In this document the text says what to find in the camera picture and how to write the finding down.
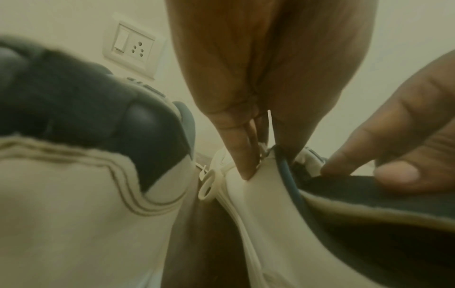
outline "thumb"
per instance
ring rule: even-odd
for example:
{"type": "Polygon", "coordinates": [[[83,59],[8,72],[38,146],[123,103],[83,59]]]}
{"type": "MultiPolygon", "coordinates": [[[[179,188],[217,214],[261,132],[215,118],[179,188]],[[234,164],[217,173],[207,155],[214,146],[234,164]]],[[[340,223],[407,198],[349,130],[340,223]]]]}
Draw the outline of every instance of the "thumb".
{"type": "Polygon", "coordinates": [[[422,146],[379,166],[374,176],[384,186],[403,192],[455,191],[455,118],[422,146]]]}

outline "fingernail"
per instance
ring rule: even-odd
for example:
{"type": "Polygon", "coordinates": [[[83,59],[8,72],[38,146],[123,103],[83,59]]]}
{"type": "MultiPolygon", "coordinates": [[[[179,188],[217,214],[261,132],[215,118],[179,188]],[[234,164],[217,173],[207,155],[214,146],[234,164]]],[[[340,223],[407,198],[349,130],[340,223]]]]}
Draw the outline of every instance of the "fingernail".
{"type": "Polygon", "coordinates": [[[420,172],[408,162],[397,161],[379,166],[374,171],[374,176],[383,183],[402,185],[419,180],[420,172]]]}

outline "white sneaker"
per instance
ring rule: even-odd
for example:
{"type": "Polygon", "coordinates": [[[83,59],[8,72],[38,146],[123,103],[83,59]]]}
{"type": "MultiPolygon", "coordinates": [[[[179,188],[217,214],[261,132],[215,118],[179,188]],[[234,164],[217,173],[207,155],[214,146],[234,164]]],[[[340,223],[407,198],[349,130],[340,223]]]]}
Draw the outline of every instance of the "white sneaker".
{"type": "Polygon", "coordinates": [[[191,113],[16,39],[0,38],[0,74],[0,286],[159,288],[191,113]]]}
{"type": "Polygon", "coordinates": [[[244,181],[225,149],[213,158],[199,198],[237,224],[252,288],[454,287],[454,195],[397,197],[323,164],[304,149],[290,169],[274,147],[244,181]]]}

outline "hand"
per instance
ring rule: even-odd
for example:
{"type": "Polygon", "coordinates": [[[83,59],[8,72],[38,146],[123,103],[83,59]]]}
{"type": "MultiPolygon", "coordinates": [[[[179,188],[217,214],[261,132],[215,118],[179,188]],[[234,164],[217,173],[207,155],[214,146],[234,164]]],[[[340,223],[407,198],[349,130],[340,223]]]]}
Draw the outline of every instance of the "hand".
{"type": "Polygon", "coordinates": [[[455,51],[413,75],[323,167],[349,175],[370,160],[383,185],[403,192],[455,189],[455,51]]]}
{"type": "Polygon", "coordinates": [[[258,142],[289,160],[331,110],[369,45],[376,1],[167,0],[173,42],[200,110],[244,179],[258,142]]]}

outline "shoe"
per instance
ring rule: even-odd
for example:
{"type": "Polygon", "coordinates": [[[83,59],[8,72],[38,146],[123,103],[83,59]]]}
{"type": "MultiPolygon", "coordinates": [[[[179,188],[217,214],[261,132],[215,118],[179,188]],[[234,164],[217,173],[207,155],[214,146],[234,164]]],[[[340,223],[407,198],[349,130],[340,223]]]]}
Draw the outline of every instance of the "shoe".
{"type": "Polygon", "coordinates": [[[277,146],[240,177],[226,149],[199,191],[236,223],[252,288],[455,287],[455,195],[396,196],[373,177],[325,178],[305,148],[277,146]]]}
{"type": "Polygon", "coordinates": [[[134,79],[0,37],[0,282],[159,288],[194,120],[134,79]]]}

